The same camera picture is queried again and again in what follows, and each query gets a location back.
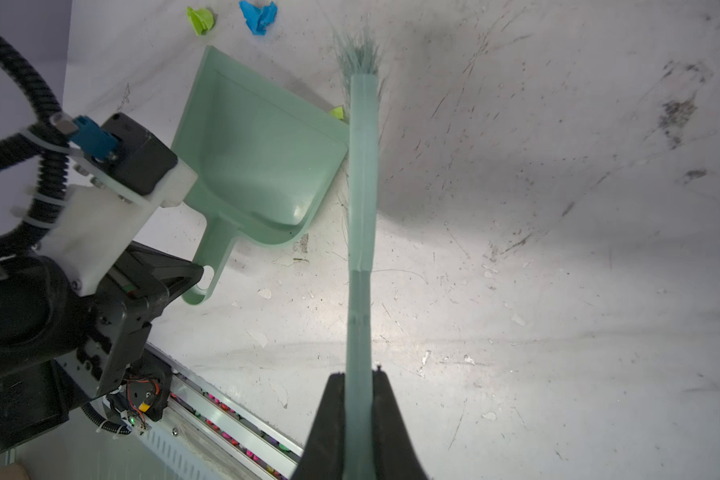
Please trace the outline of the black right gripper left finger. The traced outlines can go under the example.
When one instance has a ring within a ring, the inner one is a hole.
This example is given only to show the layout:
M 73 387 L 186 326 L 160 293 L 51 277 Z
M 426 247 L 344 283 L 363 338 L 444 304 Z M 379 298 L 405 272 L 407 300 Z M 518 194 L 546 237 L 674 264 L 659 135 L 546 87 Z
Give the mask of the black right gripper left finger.
M 338 480 L 344 473 L 345 374 L 328 377 L 292 480 Z

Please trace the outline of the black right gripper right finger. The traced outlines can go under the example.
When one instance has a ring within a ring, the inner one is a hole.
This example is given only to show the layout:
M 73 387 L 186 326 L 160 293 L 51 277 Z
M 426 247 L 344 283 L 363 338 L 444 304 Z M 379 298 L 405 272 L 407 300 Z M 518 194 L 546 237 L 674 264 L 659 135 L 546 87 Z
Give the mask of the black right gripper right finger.
M 373 371 L 372 440 L 376 478 L 381 480 L 427 480 L 387 374 Z

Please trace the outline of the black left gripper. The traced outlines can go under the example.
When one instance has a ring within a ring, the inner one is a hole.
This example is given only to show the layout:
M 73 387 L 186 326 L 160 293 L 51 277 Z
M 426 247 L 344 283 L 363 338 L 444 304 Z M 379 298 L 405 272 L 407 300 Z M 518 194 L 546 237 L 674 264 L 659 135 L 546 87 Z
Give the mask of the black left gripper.
M 141 358 L 151 322 L 203 273 L 189 260 L 132 242 L 90 297 L 84 342 L 56 362 L 89 399 L 117 389 Z

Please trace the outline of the green plastic dustpan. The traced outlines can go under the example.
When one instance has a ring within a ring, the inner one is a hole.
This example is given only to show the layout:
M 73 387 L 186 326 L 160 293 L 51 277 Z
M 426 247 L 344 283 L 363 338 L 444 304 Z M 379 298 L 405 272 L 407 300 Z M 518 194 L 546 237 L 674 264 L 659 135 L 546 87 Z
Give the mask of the green plastic dustpan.
M 210 298 L 239 237 L 279 246 L 309 227 L 348 153 L 349 128 L 219 49 L 205 49 L 171 149 L 197 175 L 186 204 L 206 227 L 193 261 Z

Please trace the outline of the green hand brush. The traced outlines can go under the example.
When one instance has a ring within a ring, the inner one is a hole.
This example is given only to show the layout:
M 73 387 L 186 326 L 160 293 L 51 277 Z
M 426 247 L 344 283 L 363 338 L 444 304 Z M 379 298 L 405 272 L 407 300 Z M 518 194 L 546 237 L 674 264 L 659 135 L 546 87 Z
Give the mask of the green hand brush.
M 345 479 L 376 477 L 372 440 L 371 274 L 377 218 L 380 132 L 379 47 L 365 29 L 337 38 L 349 107 L 348 319 L 345 370 Z

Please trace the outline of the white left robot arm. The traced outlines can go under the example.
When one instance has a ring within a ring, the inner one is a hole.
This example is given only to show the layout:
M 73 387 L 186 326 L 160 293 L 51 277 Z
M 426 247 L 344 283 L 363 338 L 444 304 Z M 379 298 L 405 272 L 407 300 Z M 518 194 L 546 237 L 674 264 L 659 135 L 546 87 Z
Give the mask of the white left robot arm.
M 147 340 L 153 321 L 202 274 L 132 243 L 85 296 L 47 257 L 0 261 L 0 453 L 74 410 L 117 436 L 159 421 L 172 373 Z

